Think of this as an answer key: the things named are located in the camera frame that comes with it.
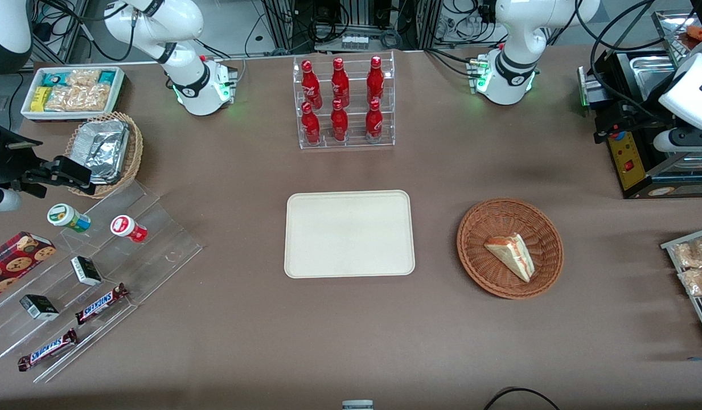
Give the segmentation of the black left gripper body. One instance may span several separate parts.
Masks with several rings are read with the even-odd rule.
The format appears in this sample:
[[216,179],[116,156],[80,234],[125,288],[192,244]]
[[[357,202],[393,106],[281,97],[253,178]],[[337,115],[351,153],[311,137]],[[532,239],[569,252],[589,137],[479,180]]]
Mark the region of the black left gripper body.
[[599,104],[595,107],[595,143],[603,143],[622,132],[634,132],[642,128],[666,128],[674,119],[661,104],[645,104],[645,113],[632,104]]

